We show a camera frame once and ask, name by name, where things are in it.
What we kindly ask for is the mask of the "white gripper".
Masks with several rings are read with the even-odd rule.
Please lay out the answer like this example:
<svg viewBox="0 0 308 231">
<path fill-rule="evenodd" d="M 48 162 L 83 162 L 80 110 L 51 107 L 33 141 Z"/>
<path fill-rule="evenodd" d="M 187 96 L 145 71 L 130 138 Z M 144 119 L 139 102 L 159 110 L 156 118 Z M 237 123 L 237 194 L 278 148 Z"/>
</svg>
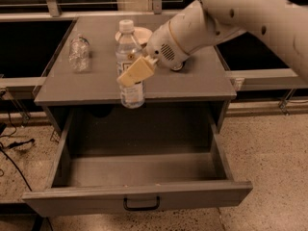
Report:
<svg viewBox="0 0 308 231">
<path fill-rule="evenodd" d="M 151 77 L 157 62 L 159 67 L 171 69 L 173 66 L 184 63 L 189 57 L 171 32 L 170 21 L 151 35 L 145 49 L 149 56 L 139 57 L 117 77 L 117 82 L 121 86 L 129 88 Z"/>
</svg>

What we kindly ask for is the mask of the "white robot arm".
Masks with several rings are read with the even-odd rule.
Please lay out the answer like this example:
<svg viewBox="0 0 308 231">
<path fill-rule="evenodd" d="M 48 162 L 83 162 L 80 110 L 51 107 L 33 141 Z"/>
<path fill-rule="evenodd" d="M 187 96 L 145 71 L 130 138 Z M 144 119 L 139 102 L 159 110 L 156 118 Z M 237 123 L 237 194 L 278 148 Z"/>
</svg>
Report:
<svg viewBox="0 0 308 231">
<path fill-rule="evenodd" d="M 308 81 L 308 9 L 288 0 L 195 0 L 154 31 L 147 55 L 134 60 L 117 81 L 131 87 L 152 76 L 158 65 L 174 69 L 200 48 L 240 30 Z"/>
</svg>

